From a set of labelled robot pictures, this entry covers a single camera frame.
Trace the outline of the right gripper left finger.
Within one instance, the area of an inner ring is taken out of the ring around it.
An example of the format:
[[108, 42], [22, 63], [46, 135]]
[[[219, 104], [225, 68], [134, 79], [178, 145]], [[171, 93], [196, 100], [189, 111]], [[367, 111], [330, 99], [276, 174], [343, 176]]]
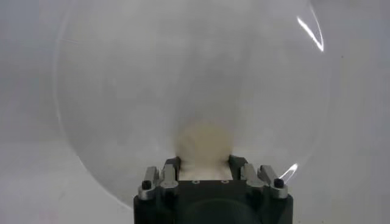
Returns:
[[177, 194], [179, 187], [179, 172], [181, 159], [176, 156], [167, 159], [162, 170], [156, 166], [149, 166], [138, 187], [140, 200], [153, 200], [158, 194]]

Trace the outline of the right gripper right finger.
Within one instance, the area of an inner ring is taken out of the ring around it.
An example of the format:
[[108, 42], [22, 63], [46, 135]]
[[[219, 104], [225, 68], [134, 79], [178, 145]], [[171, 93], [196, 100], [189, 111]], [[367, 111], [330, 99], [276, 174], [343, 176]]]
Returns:
[[269, 191], [272, 198], [284, 200], [288, 198], [288, 186], [278, 178], [273, 168], [261, 165], [259, 168], [249, 163], [244, 157], [230, 155], [228, 164], [234, 180], [244, 181], [251, 190]]

